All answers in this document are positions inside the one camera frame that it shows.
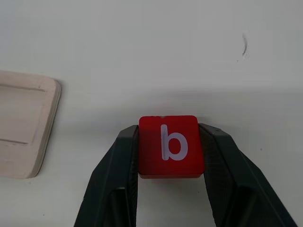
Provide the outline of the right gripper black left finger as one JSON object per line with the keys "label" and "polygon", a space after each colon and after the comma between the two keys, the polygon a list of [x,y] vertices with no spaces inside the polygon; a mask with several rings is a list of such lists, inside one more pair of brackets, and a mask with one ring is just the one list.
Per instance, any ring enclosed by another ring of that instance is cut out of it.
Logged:
{"label": "right gripper black left finger", "polygon": [[138,198],[139,127],[118,137],[93,170],[76,227],[134,227]]}

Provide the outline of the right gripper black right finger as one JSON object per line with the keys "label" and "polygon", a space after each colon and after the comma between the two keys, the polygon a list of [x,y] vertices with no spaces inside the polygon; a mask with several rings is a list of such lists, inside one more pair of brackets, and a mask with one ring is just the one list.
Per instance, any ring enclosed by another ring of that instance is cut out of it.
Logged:
{"label": "right gripper black right finger", "polygon": [[216,226],[296,226],[262,171],[228,133],[203,123],[199,133],[206,191]]}

